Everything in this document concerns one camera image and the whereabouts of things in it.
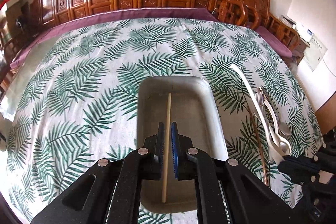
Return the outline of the grey rectangular tray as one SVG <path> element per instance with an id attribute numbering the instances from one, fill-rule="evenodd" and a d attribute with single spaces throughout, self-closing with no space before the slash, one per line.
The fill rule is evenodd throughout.
<path id="1" fill-rule="evenodd" d="M 174 176 L 173 155 L 170 151 L 167 199 L 162 202 L 162 180 L 145 180 L 141 188 L 141 203 L 154 213 L 179 213 L 197 208 L 196 168 L 187 158 L 195 147 L 211 158 L 225 161 L 228 152 L 218 109 L 209 83 L 195 76 L 155 76 L 142 81 L 138 91 L 137 145 L 157 134 L 159 122 L 166 123 L 167 96 L 171 93 L 170 125 L 177 123 L 183 163 L 179 179 Z"/>

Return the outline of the wooden side table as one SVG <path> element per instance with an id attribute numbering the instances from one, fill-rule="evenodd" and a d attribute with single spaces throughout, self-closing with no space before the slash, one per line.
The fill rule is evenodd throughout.
<path id="1" fill-rule="evenodd" d="M 306 48 L 310 48 L 310 43 L 305 41 L 303 38 L 300 38 L 298 46 L 292 50 L 293 57 L 296 60 L 297 65 L 303 59 Z"/>

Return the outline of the light wooden chopstick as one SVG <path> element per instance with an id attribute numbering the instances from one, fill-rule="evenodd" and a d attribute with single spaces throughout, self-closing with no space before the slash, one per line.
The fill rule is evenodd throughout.
<path id="1" fill-rule="evenodd" d="M 170 117 L 171 117 L 171 93 L 168 93 L 164 147 L 163 147 L 163 175 L 162 175 L 162 202 L 163 203 L 165 203 L 167 199 L 167 180 L 168 180 L 169 151 L 170 151 Z"/>

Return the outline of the purple sofa cushion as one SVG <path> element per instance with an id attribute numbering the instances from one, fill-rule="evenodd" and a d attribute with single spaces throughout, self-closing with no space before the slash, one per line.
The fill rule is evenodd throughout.
<path id="1" fill-rule="evenodd" d="M 107 28 L 110 23 L 116 23 L 122 20 L 132 19 L 154 19 L 154 18 L 181 18 L 181 19 L 198 19 L 207 20 L 211 22 L 217 22 L 211 13 L 205 9 L 196 8 L 141 8 L 141 9 L 126 9 L 105 12 L 102 14 L 86 16 L 80 19 L 75 19 L 70 22 L 63 23 L 56 27 L 52 27 L 49 30 L 43 31 L 38 34 L 33 42 L 27 46 L 24 50 L 21 50 L 10 64 L 10 69 L 18 69 L 27 58 L 27 55 L 37 44 L 40 44 L 51 38 L 59 37 L 67 32 L 74 31 L 80 28 L 87 28 L 93 26 L 99 26 Z"/>

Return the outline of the green leaf print tablecloth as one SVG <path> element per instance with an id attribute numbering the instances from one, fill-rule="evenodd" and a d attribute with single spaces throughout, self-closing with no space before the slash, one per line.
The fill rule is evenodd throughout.
<path id="1" fill-rule="evenodd" d="M 1 193 L 30 223 L 102 158 L 116 161 L 166 116 L 212 157 L 238 160 L 290 207 L 301 187 L 273 161 L 250 91 L 262 89 L 289 129 L 291 154 L 322 144 L 293 68 L 256 32 L 197 19 L 126 19 L 62 30 L 38 44 L 1 112 L 10 118 Z"/>

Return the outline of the items on side table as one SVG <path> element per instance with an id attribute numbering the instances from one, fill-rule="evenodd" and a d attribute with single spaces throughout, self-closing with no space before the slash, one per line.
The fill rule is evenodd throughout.
<path id="1" fill-rule="evenodd" d="M 286 15 L 280 16 L 280 19 L 289 27 L 296 30 L 299 34 L 299 37 L 302 38 L 305 42 L 309 43 L 313 37 L 313 32 L 309 30 L 306 26 L 296 23 L 293 19 Z"/>

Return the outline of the metal fork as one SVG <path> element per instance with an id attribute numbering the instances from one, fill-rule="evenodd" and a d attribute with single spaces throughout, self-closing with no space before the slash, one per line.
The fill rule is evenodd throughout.
<path id="1" fill-rule="evenodd" d="M 273 120 L 274 131 L 279 135 L 283 136 L 284 138 L 288 139 L 291 136 L 291 131 L 287 126 L 287 124 L 285 122 L 280 121 L 280 118 L 276 115 L 274 109 L 272 108 L 272 104 L 265 95 L 262 87 L 258 87 L 256 98 L 258 103 L 262 102 L 267 107 L 268 112 L 270 113 Z"/>

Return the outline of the white plastic fork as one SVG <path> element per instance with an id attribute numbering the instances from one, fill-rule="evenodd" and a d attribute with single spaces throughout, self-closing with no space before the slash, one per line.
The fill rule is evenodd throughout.
<path id="1" fill-rule="evenodd" d="M 273 126 L 271 135 L 279 136 L 278 119 L 276 117 L 275 111 L 273 110 L 270 102 L 266 98 L 266 95 L 264 94 L 262 89 L 258 90 L 256 98 L 260 106 L 260 109 L 266 116 L 266 121 Z"/>

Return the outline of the white electrical panel door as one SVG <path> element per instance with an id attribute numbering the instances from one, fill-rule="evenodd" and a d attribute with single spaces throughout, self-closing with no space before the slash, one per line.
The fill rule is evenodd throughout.
<path id="1" fill-rule="evenodd" d="M 318 64 L 323 60 L 326 51 L 326 46 L 313 35 L 309 41 L 309 47 L 304 51 L 304 56 L 312 71 L 314 71 Z"/>

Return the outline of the dark brown wooden chopstick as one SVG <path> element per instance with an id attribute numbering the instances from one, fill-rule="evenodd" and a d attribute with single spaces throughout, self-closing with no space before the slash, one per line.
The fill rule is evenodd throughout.
<path id="1" fill-rule="evenodd" d="M 256 120 L 255 120 L 255 115 L 252 113 L 249 106 L 247 106 L 247 110 L 248 110 L 248 113 L 250 115 L 250 120 L 252 121 L 252 125 L 253 125 L 253 131 L 254 131 L 254 134 L 255 134 L 255 137 L 256 137 L 256 140 L 257 140 L 258 151 L 259 151 L 259 155 L 260 155 L 260 158 L 261 158 L 264 184 L 266 186 L 269 186 L 269 178 L 268 178 L 267 172 L 266 172 L 266 163 L 265 163 L 265 159 L 264 159 L 263 147 L 262 147 L 260 135 L 259 135 L 259 132 L 258 132 L 258 129 L 257 129 L 257 123 L 256 123 Z"/>

